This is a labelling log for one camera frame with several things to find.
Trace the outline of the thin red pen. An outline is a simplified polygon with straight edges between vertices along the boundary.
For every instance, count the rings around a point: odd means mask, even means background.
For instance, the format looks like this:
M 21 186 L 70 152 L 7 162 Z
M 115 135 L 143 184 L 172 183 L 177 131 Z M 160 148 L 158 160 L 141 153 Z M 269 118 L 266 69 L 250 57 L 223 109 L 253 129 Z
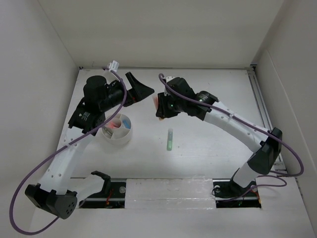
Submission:
M 111 121 L 108 122 L 107 127 L 109 128 L 120 128 L 122 125 L 122 122 L 118 118 L 113 118 Z

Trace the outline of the green highlighter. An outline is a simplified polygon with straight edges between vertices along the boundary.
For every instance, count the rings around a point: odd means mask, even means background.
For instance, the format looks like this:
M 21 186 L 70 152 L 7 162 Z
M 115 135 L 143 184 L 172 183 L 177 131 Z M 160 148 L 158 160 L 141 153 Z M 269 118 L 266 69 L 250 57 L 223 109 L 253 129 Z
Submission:
M 167 151 L 171 151 L 172 147 L 173 147 L 173 129 L 169 128 L 168 134 L 167 134 L 167 146 L 166 146 Z

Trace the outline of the orange yellow highlighter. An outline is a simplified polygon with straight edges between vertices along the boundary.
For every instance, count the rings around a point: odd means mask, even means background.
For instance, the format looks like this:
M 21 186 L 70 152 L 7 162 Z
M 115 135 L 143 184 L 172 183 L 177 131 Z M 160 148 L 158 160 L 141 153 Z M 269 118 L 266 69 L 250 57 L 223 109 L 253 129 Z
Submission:
M 155 109 L 156 109 L 156 117 L 157 117 L 159 120 L 164 120 L 164 118 L 162 117 L 161 108 L 159 107 L 159 99 L 158 99 L 158 96 L 153 96 L 153 103 L 154 103 L 154 106 L 155 106 Z

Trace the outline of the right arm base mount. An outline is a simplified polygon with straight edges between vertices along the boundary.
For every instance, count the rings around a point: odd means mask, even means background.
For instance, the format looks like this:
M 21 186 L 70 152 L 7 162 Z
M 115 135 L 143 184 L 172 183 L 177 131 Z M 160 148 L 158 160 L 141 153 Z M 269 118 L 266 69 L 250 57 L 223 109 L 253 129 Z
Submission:
M 214 179 L 211 195 L 216 208 L 261 208 L 256 182 L 253 180 L 246 188 L 232 185 L 230 179 Z

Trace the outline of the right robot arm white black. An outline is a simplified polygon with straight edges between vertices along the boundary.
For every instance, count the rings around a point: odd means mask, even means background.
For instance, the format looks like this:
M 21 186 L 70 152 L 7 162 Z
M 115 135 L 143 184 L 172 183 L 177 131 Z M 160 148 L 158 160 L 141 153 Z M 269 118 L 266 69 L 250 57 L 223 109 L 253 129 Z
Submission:
M 195 93 L 184 78 L 175 77 L 167 82 L 163 92 L 158 93 L 156 116 L 165 119 L 179 113 L 186 113 L 221 128 L 253 153 L 229 181 L 215 187 L 213 191 L 219 198 L 230 199 L 243 195 L 255 185 L 255 178 L 270 173 L 280 154 L 280 129 L 269 131 L 251 123 L 243 124 L 216 96 L 207 91 Z

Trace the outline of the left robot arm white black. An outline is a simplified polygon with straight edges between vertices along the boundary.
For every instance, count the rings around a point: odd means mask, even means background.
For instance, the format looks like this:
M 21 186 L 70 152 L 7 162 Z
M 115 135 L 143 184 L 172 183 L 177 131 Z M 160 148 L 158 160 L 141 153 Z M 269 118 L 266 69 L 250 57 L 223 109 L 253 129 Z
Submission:
M 105 113 L 114 107 L 128 107 L 154 93 L 132 73 L 125 76 L 130 90 L 119 79 L 108 83 L 105 76 L 95 75 L 86 80 L 84 96 L 68 122 L 66 149 L 54 156 L 39 182 L 28 185 L 25 190 L 35 206 L 67 219 L 80 201 L 93 194 L 103 197 L 110 193 L 110 176 L 99 171 L 92 172 L 78 187 L 69 188 L 69 181 L 83 151 L 104 126 Z

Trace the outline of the black handled scissors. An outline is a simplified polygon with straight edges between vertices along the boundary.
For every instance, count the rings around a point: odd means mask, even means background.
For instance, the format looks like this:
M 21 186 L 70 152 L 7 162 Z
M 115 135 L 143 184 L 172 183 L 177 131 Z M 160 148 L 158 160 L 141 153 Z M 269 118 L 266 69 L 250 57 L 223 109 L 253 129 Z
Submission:
M 104 130 L 104 132 L 105 132 L 106 134 L 108 134 L 110 137 L 112 137 L 112 135 L 113 135 L 113 130 L 112 130 L 112 128 L 104 127 L 103 130 Z

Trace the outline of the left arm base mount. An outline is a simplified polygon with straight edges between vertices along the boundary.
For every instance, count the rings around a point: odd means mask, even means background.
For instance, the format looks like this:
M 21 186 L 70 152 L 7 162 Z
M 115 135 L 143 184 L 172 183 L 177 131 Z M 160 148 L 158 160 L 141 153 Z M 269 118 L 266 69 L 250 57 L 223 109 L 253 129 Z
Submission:
M 108 191 L 98 192 L 79 202 L 82 209 L 123 209 L 125 208 L 126 180 L 112 179 Z

